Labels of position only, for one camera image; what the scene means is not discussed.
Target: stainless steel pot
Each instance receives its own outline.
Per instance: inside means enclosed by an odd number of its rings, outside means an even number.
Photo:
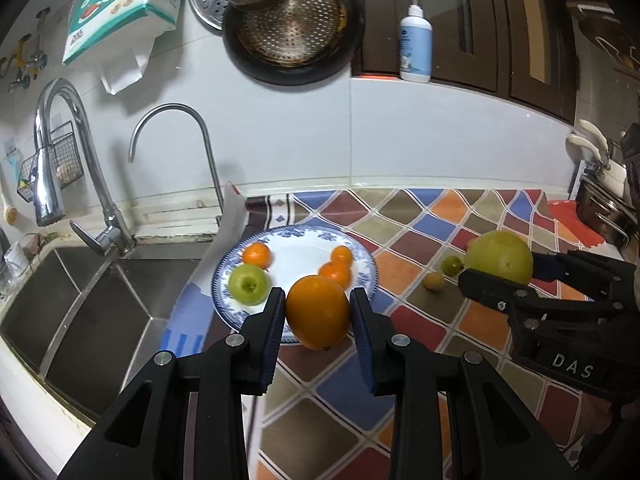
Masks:
[[[626,246],[638,231],[636,214],[590,176],[580,183],[576,202],[580,221],[617,248]]]

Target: window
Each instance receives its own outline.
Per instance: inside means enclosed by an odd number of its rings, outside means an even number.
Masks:
[[[363,0],[358,73],[398,73],[408,0]],[[576,57],[563,0],[422,0],[433,25],[433,78],[523,102],[573,123]]]

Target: stainless steel sink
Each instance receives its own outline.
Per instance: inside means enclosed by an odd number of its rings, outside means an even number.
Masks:
[[[207,243],[140,245],[125,258],[51,251],[0,333],[44,383],[91,420],[159,349]]]

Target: tissue package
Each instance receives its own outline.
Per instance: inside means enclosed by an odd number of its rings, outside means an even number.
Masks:
[[[63,63],[101,63],[174,30],[180,0],[76,0]]]

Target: bottle label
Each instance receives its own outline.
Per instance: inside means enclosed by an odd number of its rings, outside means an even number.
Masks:
[[[421,27],[400,27],[400,72],[431,75],[432,31]]]

